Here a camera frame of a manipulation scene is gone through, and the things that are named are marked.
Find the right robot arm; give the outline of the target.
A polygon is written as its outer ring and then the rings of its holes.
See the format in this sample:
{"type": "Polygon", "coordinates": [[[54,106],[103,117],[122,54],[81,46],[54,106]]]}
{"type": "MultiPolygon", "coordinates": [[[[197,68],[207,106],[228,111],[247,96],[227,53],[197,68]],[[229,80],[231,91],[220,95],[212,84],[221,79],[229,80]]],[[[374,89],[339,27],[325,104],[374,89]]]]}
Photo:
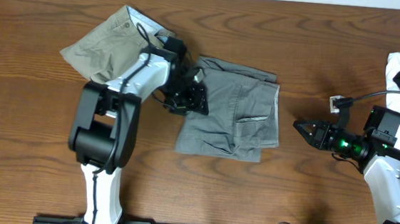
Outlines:
{"type": "Polygon", "coordinates": [[[348,109],[339,113],[335,124],[298,120],[293,126],[313,148],[355,165],[370,189],[378,224],[400,224],[400,150],[394,147],[400,113],[373,107],[361,135],[345,129],[348,109]]]}

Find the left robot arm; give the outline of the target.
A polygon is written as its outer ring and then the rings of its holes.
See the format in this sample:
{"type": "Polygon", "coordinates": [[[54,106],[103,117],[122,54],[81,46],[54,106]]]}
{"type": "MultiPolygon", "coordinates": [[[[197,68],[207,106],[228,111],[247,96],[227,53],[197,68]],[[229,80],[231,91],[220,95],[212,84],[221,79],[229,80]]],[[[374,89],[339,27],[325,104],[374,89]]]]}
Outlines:
{"type": "Polygon", "coordinates": [[[143,102],[159,90],[170,113],[209,113],[200,67],[187,63],[186,45],[168,38],[160,48],[148,44],[135,63],[105,83],[89,82],[81,93],[68,138],[86,181],[87,211],[80,224],[118,224],[119,185],[135,147],[143,102]]]}

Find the grey shorts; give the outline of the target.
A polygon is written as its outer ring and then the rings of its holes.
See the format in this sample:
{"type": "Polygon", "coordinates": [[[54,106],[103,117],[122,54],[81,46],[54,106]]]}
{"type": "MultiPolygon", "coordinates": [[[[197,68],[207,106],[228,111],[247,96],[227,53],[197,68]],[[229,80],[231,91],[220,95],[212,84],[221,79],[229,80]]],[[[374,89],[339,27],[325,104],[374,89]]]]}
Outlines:
{"type": "Polygon", "coordinates": [[[206,56],[197,65],[205,73],[209,112],[185,117],[175,151],[258,163],[264,148],[280,142],[277,76],[206,56]]]}

